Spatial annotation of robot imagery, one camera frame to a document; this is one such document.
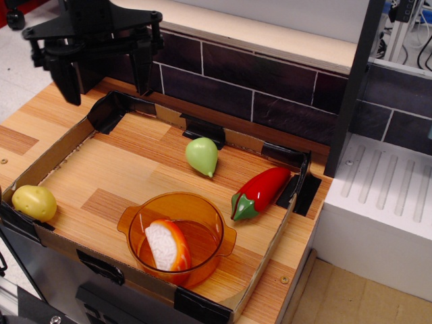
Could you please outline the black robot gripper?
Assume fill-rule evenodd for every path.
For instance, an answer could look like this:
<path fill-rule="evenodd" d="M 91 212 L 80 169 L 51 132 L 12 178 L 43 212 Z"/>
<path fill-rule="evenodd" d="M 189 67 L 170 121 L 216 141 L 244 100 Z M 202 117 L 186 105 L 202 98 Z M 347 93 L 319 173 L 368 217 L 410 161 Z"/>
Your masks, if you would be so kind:
<path fill-rule="evenodd" d="M 22 36 L 32 44 L 34 66 L 49 71 L 64 99 L 81 105 L 80 86 L 73 62 L 87 43 L 105 41 L 118 32 L 130 32 L 133 40 L 130 61 L 136 90 L 149 89 L 153 57 L 164 48 L 159 23 L 162 13 L 127 9 L 111 1 L 68 1 L 59 17 L 24 29 Z M 38 41 L 45 46 L 40 48 Z"/>

